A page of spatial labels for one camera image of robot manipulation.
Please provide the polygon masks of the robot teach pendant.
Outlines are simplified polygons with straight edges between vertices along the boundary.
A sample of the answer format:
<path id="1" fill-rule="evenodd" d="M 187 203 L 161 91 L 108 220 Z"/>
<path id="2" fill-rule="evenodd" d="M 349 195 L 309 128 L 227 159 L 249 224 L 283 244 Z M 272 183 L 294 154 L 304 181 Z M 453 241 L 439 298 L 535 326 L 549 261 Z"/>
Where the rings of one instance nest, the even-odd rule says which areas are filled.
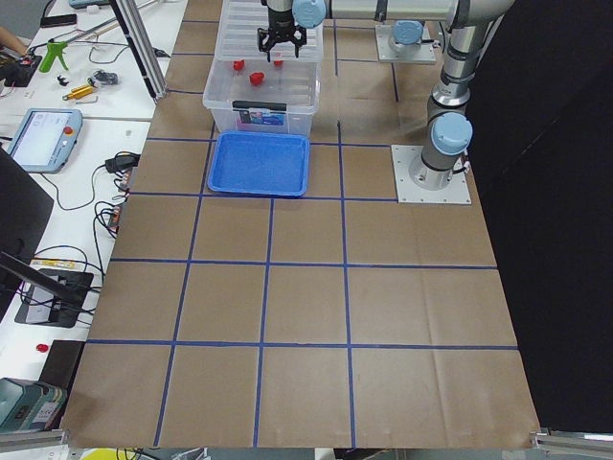
<path id="1" fill-rule="evenodd" d="M 29 109 L 9 145 L 9 156 L 28 173 L 58 173 L 82 128 L 78 109 Z"/>

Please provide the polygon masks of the black power adapter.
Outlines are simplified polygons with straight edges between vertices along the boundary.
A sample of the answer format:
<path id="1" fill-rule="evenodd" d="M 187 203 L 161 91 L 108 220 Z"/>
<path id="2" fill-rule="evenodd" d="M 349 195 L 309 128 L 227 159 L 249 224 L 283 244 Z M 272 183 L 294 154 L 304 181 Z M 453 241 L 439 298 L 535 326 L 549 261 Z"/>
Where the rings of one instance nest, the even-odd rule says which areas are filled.
<path id="1" fill-rule="evenodd" d="M 141 155 L 133 152 L 119 152 L 114 157 L 104 161 L 104 167 L 108 173 L 123 172 L 137 167 Z"/>

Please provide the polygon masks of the aluminium frame post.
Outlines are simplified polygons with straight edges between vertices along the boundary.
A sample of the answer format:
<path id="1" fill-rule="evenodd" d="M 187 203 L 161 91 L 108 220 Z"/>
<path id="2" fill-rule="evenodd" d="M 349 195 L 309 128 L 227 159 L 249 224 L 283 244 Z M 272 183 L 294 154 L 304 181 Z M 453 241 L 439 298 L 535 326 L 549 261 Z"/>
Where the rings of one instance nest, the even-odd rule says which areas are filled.
<path id="1" fill-rule="evenodd" d="M 167 84 L 136 3 L 132 0 L 110 0 L 109 4 L 149 95 L 155 102 L 160 101 L 167 95 Z"/>

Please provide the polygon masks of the black smartphone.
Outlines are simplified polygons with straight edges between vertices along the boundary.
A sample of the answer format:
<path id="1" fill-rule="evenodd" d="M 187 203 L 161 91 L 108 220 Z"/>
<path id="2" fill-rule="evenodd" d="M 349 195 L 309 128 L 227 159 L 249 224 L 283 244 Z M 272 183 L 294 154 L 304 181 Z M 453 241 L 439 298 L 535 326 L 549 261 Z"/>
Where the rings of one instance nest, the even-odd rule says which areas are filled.
<path id="1" fill-rule="evenodd" d="M 40 19 L 41 28 L 54 28 L 76 25 L 78 17 L 75 13 L 45 16 Z"/>

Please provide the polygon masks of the green glue gun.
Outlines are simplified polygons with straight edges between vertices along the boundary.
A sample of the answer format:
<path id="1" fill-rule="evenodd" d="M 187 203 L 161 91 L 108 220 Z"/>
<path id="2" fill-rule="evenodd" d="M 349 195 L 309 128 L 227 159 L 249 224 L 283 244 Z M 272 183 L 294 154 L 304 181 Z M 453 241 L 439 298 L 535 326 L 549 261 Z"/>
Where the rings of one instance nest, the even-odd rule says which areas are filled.
<path id="1" fill-rule="evenodd" d="M 59 61 L 61 67 L 68 71 L 68 66 L 64 60 L 64 50 L 68 47 L 65 41 L 49 40 L 46 44 L 46 54 L 41 60 L 38 70 L 41 73 L 49 73 L 52 70 L 54 62 Z"/>

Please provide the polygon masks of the black monitor stand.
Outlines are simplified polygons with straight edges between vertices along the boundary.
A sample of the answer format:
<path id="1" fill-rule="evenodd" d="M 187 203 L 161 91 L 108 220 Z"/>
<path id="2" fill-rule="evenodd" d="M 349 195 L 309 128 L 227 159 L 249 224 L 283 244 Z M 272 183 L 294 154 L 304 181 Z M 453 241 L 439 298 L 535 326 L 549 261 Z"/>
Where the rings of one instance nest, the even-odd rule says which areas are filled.
<path id="1" fill-rule="evenodd" d="M 1 253 L 1 268 L 21 281 L 16 290 L 21 300 L 16 323 L 70 329 L 78 322 L 87 324 L 79 318 L 82 314 L 93 315 L 83 307 L 91 292 L 92 273 L 36 270 L 5 252 Z"/>

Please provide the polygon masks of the blue plastic tray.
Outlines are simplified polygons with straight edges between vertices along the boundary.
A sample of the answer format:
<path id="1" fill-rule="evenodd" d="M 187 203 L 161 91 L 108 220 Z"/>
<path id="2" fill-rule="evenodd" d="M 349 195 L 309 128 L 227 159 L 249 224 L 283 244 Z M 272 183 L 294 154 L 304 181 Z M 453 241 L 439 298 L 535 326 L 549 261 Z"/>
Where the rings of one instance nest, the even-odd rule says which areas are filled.
<path id="1" fill-rule="evenodd" d="M 230 194 L 302 196 L 309 156 L 310 142 L 303 135 L 226 131 L 216 141 L 208 187 Z"/>

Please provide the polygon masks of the clear plastic storage box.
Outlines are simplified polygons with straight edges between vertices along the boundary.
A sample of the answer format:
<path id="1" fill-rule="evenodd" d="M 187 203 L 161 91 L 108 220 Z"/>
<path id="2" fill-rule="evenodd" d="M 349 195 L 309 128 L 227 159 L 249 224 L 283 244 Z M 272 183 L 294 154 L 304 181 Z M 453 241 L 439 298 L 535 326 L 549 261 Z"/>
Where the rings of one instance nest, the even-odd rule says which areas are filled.
<path id="1" fill-rule="evenodd" d="M 240 69 L 215 59 L 202 97 L 220 132 L 242 130 L 308 137 L 319 108 L 321 64 L 279 65 L 247 59 Z"/>

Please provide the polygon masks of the black box latch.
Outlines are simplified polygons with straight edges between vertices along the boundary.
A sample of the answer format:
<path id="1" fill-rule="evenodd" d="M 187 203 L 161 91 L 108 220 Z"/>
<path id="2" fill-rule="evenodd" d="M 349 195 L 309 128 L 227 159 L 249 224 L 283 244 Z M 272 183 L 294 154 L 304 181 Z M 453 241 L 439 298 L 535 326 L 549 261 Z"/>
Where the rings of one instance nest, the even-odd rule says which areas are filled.
<path id="1" fill-rule="evenodd" d="M 287 111 L 287 105 L 285 103 L 233 101 L 232 107 L 234 109 L 268 109 L 274 112 L 282 113 Z"/>

